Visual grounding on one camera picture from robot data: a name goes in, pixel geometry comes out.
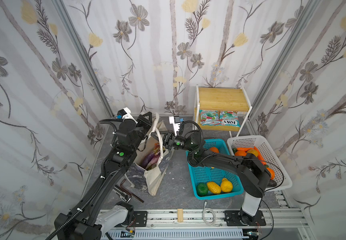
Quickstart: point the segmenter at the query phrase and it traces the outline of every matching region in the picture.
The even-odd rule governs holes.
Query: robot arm
[[[121,114],[128,113],[118,111],[118,115]],[[100,122],[113,121],[121,122],[118,130],[115,129],[115,137],[118,140],[114,142],[112,150],[102,162],[101,175],[67,215],[62,213],[58,215],[55,220],[56,230],[46,240],[50,240],[56,235],[60,240],[99,239],[113,226],[119,223],[131,223],[133,207],[124,202],[118,203],[112,209],[114,213],[98,215],[108,193],[112,191],[115,184],[127,172],[136,158],[136,150],[152,126],[152,115],[151,112],[139,115],[137,121],[133,119],[105,119]],[[190,122],[196,125],[198,130],[192,131],[185,138],[182,136],[183,126]],[[181,123],[177,136],[172,131],[160,133],[163,138],[163,146],[166,149],[175,148],[189,151],[187,160],[190,165],[216,167],[238,175],[246,191],[239,214],[240,222],[244,225],[255,222],[254,217],[270,180],[270,173],[261,163],[257,164],[258,161],[250,160],[258,160],[254,155],[247,154],[245,157],[236,157],[204,149],[202,131],[198,124],[192,121]],[[152,133],[151,136],[158,139],[155,133]]]

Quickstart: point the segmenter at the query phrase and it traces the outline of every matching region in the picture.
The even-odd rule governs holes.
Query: basket
[[[209,149],[211,147],[218,148],[220,153],[230,155],[229,151],[227,150],[226,143],[222,139],[205,139],[204,148]],[[189,165],[189,172],[190,172],[190,178],[192,180],[194,195],[196,198],[200,200],[233,197],[235,195],[239,195],[243,193],[243,187],[242,187],[240,178],[237,175],[232,174],[228,171],[224,171],[218,168],[212,169],[211,167],[192,167]],[[224,194],[213,194],[209,191],[207,196],[200,197],[199,195],[197,195],[196,186],[199,183],[206,184],[207,182],[213,181],[216,184],[221,185],[222,179],[224,177],[226,177],[233,184],[233,190],[231,192],[224,193]]]
[[[242,136],[242,137],[231,137],[227,140],[227,145],[229,147],[230,152],[233,152],[233,148],[235,147],[254,147],[258,148],[260,151],[263,159],[267,162],[271,162],[278,166],[284,175],[284,180],[281,186],[271,190],[271,191],[278,191],[283,190],[286,188],[289,188],[292,186],[292,181],[289,177],[289,174],[286,172],[285,168],[283,167],[281,161],[278,159],[277,155],[275,154],[274,150],[271,148],[270,144],[266,140],[266,138],[260,136],[260,135],[252,135],[252,136]],[[271,169],[275,173],[274,181],[277,182],[277,184],[280,184],[282,181],[282,174],[281,172],[274,166],[271,167]]]

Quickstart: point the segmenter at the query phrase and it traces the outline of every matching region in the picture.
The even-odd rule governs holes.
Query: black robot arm
[[[101,174],[87,191],[78,204],[70,209],[67,215],[59,214],[55,220],[56,230],[46,238],[52,239],[96,239],[100,238],[101,225],[96,224],[96,218],[101,205],[114,185],[127,172],[137,156],[137,148],[142,140],[147,140],[147,132],[152,126],[152,115],[148,112],[139,115],[137,121],[131,119],[104,119],[100,123],[121,122],[118,130],[115,128],[115,137],[112,150],[102,162]],[[189,136],[182,136],[183,126],[193,123],[198,130],[189,132]],[[173,131],[161,131],[163,146],[166,149],[183,149],[189,151],[187,160],[191,166],[216,167],[239,176],[246,191],[244,204],[239,218],[242,224],[250,225],[255,222],[255,214],[264,195],[264,190],[270,180],[270,173],[253,154],[245,157],[229,156],[209,151],[203,147],[203,135],[197,123],[183,122],[175,136]]]

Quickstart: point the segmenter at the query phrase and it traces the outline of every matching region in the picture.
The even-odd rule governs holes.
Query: wooden block
[[[184,221],[184,209],[177,209],[177,222]]]
[[[202,110],[247,112],[249,105],[242,89],[198,88]]]

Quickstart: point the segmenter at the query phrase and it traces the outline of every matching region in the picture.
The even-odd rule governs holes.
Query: blue plastic basket
[[[204,148],[209,149],[211,147],[218,148],[220,153],[230,155],[229,151],[227,150],[226,143],[222,139],[205,139]],[[235,195],[239,195],[243,193],[243,187],[242,187],[240,178],[237,175],[232,174],[228,171],[224,171],[218,168],[212,169],[211,167],[192,167],[189,165],[189,172],[190,172],[190,178],[192,179],[194,195],[196,198],[200,200],[233,197]],[[209,191],[207,196],[200,197],[199,195],[197,195],[197,190],[195,188],[198,184],[200,183],[206,184],[208,182],[215,182],[216,184],[221,185],[222,179],[224,177],[226,177],[229,181],[232,182],[233,184],[232,192],[224,193],[224,194],[213,194]]]

